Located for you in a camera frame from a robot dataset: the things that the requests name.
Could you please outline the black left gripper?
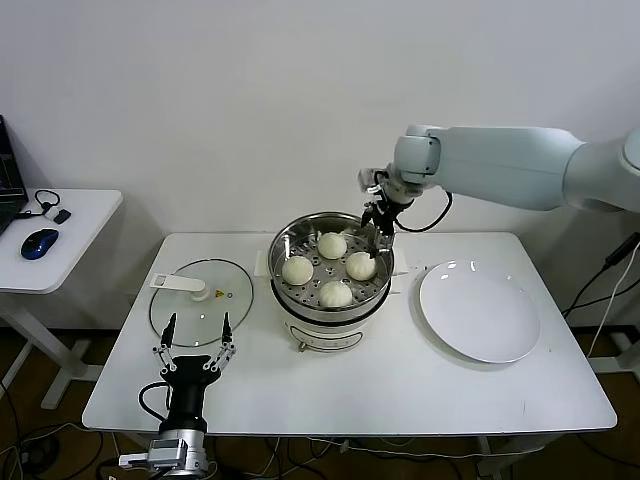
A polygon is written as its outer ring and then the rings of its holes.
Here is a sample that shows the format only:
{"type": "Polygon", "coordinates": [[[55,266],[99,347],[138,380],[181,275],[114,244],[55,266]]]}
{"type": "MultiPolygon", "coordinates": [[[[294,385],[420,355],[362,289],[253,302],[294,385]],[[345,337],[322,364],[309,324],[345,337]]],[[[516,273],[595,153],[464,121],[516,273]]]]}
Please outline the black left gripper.
{"type": "Polygon", "coordinates": [[[203,416],[206,389],[220,378],[221,372],[237,351],[229,313],[224,314],[221,346],[212,359],[209,355],[178,356],[173,359],[171,347],[176,320],[177,314],[173,313],[162,331],[159,344],[152,349],[160,363],[160,376],[172,390],[168,415],[160,423],[159,431],[190,429],[206,432],[207,422],[203,416]]]}

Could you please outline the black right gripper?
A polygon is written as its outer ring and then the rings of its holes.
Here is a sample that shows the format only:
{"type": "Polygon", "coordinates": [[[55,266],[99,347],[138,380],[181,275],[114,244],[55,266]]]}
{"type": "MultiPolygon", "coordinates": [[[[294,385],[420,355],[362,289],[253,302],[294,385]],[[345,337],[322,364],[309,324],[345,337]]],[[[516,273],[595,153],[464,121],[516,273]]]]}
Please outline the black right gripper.
{"type": "Polygon", "coordinates": [[[381,234],[375,234],[371,241],[368,253],[371,258],[393,252],[395,223],[397,217],[408,208],[407,203],[398,203],[390,200],[383,192],[376,194],[375,204],[367,202],[361,215],[360,227],[365,228],[372,222],[381,234]]]}

